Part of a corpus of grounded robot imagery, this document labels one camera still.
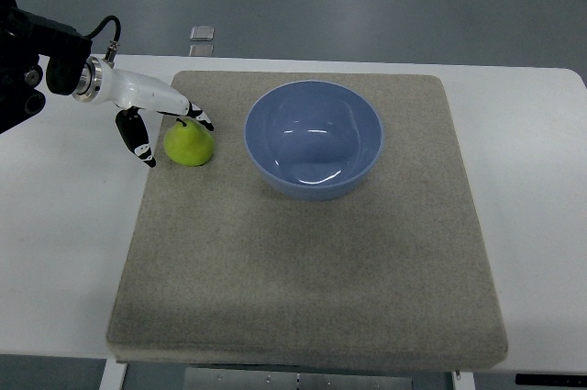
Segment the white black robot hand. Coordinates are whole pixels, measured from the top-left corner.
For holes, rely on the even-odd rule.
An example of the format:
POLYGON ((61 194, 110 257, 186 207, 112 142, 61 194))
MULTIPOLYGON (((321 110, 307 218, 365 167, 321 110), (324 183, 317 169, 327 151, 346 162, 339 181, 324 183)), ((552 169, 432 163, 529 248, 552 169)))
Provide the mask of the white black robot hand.
POLYGON ((163 81, 136 72, 111 67, 106 61, 90 57, 72 96, 79 102, 111 102, 119 108, 116 127, 129 151, 150 168, 156 166, 149 134, 141 110, 163 115, 190 117, 207 130, 214 126, 205 111, 163 81))

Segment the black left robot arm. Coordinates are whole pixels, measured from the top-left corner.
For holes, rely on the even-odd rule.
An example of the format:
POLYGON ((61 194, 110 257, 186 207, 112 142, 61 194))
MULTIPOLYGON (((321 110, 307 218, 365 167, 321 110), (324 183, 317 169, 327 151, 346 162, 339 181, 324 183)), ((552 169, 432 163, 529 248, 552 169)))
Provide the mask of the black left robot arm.
POLYGON ((91 47, 76 29, 1 0, 1 131, 44 108, 45 95, 37 90, 42 80, 56 95, 72 94, 91 47))

